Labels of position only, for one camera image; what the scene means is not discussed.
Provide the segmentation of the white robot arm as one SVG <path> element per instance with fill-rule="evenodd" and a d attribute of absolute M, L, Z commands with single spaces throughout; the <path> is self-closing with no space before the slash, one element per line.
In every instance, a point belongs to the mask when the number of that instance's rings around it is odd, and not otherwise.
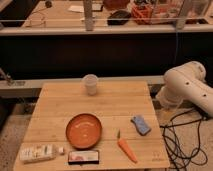
<path fill-rule="evenodd" d="M 213 118 L 213 88 L 205 83 L 206 69 L 198 61 L 190 61 L 165 72 L 164 86 L 156 99 L 165 109 L 179 106 L 188 100 Z"/>

